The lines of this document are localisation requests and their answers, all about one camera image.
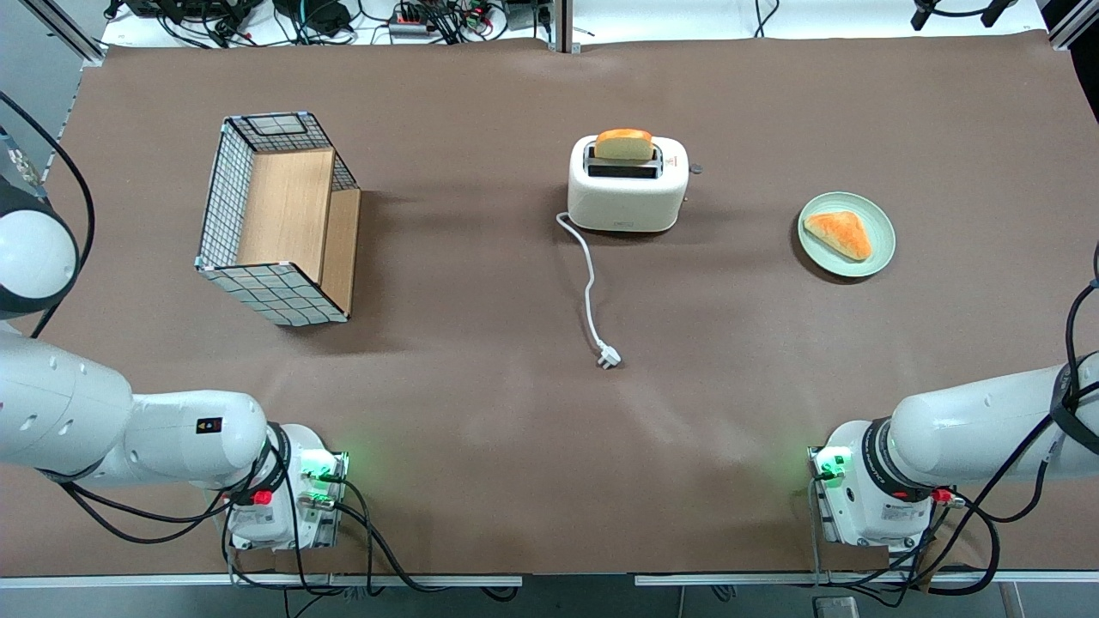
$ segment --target brown table cover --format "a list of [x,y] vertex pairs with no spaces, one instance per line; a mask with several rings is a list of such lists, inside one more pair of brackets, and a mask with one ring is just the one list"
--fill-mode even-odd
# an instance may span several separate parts
[[[191,266],[222,118],[295,110],[369,191],[346,324],[274,327]],[[706,172],[667,233],[588,236],[600,334],[625,358],[606,372],[581,252],[553,216],[574,141],[614,126],[675,137]],[[1039,32],[579,56],[532,41],[114,48],[86,70],[63,145],[99,228],[44,339],[137,393],[243,390],[312,427],[352,453],[378,527],[420,573],[810,569],[807,446],[910,394],[1064,362],[1099,231],[1099,130],[1069,56]],[[49,188],[79,238],[59,163]],[[882,273],[847,285],[796,246],[798,211],[829,190],[891,218]],[[1080,313],[1083,351],[1097,318]],[[1050,483],[1002,527],[1003,566],[1099,566],[1097,487]],[[224,571],[212,523],[131,545],[33,471],[4,467],[0,492],[3,575]],[[186,485],[110,495],[203,504]],[[962,559],[981,563],[981,536]],[[835,549],[832,567],[884,564]],[[352,537],[308,553],[311,570],[364,570]]]

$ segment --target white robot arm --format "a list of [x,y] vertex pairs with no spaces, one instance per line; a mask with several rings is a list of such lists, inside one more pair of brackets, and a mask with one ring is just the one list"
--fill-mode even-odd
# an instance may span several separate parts
[[[0,185],[0,320],[56,306],[78,272],[44,194]],[[118,372],[0,321],[0,463],[84,489],[190,482],[233,501],[234,547],[307,549],[335,542],[346,462],[248,395],[133,395]]]
[[[986,483],[1042,422],[1063,394],[1063,367],[1001,376],[908,397],[891,417],[850,421],[811,453],[822,485],[825,538],[900,552],[930,523],[936,487]],[[1099,354],[1080,363],[1080,382],[1099,376]],[[1099,393],[1080,400],[1076,419],[1099,430]],[[1099,474],[1099,455],[1066,438],[1057,423],[1039,433],[1006,479]]]

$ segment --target bread slice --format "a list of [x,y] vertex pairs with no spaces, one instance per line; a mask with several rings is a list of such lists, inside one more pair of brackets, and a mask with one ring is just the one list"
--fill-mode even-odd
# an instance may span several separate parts
[[806,217],[806,230],[856,262],[874,253],[863,220],[850,210],[810,214]]
[[653,134],[640,129],[611,129],[596,137],[596,156],[626,161],[653,158]]

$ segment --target plate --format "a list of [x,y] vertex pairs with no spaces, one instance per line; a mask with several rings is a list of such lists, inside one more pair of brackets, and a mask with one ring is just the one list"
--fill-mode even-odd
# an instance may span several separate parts
[[[874,247],[874,252],[865,261],[851,260],[806,230],[806,217],[837,210],[850,210],[863,220],[866,234],[870,238],[870,246]],[[798,217],[798,239],[809,257],[821,268],[844,277],[867,277],[877,273],[889,264],[897,250],[897,233],[878,205],[863,196],[845,191],[832,191],[809,200]]]

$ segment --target label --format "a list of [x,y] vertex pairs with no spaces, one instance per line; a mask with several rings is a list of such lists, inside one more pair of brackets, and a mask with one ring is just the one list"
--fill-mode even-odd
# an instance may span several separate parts
[[881,519],[885,521],[913,521],[924,515],[923,509],[913,505],[885,505],[881,508]]
[[233,509],[234,526],[264,526],[271,521],[275,521],[275,509],[271,507]]
[[199,419],[195,423],[195,433],[221,433],[221,417]]

